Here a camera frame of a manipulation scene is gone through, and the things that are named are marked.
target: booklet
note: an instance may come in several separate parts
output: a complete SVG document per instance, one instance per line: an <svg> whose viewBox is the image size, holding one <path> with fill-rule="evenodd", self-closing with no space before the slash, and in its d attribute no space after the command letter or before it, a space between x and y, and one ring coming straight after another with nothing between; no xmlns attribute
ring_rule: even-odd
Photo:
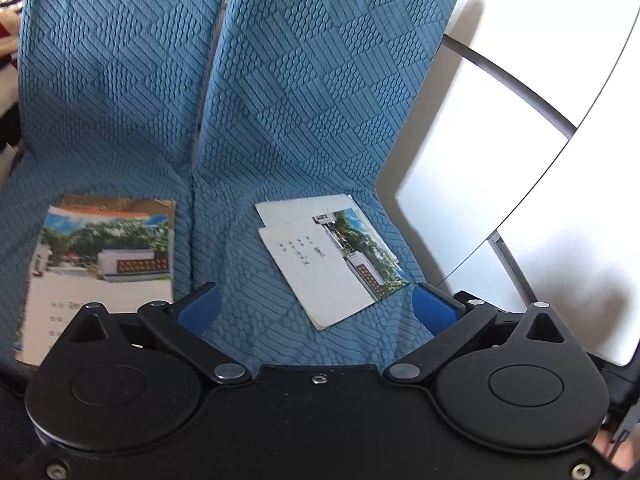
<svg viewBox="0 0 640 480"><path fill-rule="evenodd" d="M296 206L293 201L285 202L282 210L299 218L298 212L292 211ZM274 218L277 203L268 204L271 205L266 209ZM306 203L314 210L318 204L317 200ZM265 210L264 204L259 206L258 211ZM357 206L270 224L259 232L318 330L352 316L409 283L396 256Z"/></svg>
<svg viewBox="0 0 640 480"><path fill-rule="evenodd" d="M76 312L172 302L175 202L65 196L49 207L29 267L16 358L40 365Z"/></svg>

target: screw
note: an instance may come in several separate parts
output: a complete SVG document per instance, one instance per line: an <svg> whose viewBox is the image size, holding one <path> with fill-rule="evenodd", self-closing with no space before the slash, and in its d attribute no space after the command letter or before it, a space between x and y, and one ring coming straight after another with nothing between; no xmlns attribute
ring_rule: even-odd
<svg viewBox="0 0 640 480"><path fill-rule="evenodd" d="M53 463L47 466L47 476L51 480L65 480L66 468L62 464Z"/></svg>
<svg viewBox="0 0 640 480"><path fill-rule="evenodd" d="M325 374L316 374L311 376L311 382L313 384L327 384L329 378Z"/></svg>
<svg viewBox="0 0 640 480"><path fill-rule="evenodd" d="M230 381L232 379L239 379L244 375L244 367L238 363L224 363L216 366L213 369L213 373L219 379Z"/></svg>
<svg viewBox="0 0 640 480"><path fill-rule="evenodd" d="M411 363L398 363L389 368L389 373L396 379L415 379L420 375L420 368Z"/></svg>
<svg viewBox="0 0 640 480"><path fill-rule="evenodd" d="M581 463L574 467L571 471L571 478L574 480L587 480L591 476L591 466Z"/></svg>

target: textured blue fabric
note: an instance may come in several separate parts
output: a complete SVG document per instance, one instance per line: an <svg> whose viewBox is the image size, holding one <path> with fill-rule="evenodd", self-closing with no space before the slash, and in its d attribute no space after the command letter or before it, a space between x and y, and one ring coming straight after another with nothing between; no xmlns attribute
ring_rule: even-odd
<svg viewBox="0 0 640 480"><path fill-rule="evenodd" d="M222 288L204 337L260 364L384 367L431 334L406 287L314 329L258 236L254 204L347 193L414 282L374 192L456 0L231 0L194 173L193 279Z"/></svg>
<svg viewBox="0 0 640 480"><path fill-rule="evenodd" d="M65 192L177 201L175 297L191 288L191 150L222 0L26 0L28 154L0 194L0 365L47 206Z"/></svg>

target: triangular hole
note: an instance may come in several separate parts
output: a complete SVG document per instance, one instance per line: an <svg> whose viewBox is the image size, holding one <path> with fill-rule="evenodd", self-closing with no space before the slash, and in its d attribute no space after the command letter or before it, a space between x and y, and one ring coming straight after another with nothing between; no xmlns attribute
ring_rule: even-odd
<svg viewBox="0 0 640 480"><path fill-rule="evenodd" d="M107 335L104 333L102 324L98 316L93 314L87 316L82 321L82 324L76 328L76 332L71 338L72 343L90 343L91 341L101 341L106 339Z"/></svg>
<svg viewBox="0 0 640 480"><path fill-rule="evenodd" d="M549 314L538 314L527 334L527 339L534 341L548 341L549 343L564 343L564 337L558 331Z"/></svg>

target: cabinet door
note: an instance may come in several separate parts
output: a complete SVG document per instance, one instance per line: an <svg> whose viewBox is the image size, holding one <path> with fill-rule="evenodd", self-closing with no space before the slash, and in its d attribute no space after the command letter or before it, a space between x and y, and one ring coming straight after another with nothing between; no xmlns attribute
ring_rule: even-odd
<svg viewBox="0 0 640 480"><path fill-rule="evenodd" d="M527 309L489 242L478 247L438 288L452 295L466 290L508 312Z"/></svg>
<svg viewBox="0 0 640 480"><path fill-rule="evenodd" d="M639 8L640 0L458 0L448 32L577 126L609 76Z"/></svg>
<svg viewBox="0 0 640 480"><path fill-rule="evenodd" d="M402 218L387 206L430 283L441 282L486 240L566 142L533 108L466 60L433 122L422 123L422 102L428 101L437 74L430 72L401 134L410 130L426 136L396 193ZM383 203L400 151L402 139L379 179ZM425 253L435 266L420 260Z"/></svg>
<svg viewBox="0 0 640 480"><path fill-rule="evenodd" d="M541 301L624 365L640 338L640 25L545 176L498 228Z"/></svg>

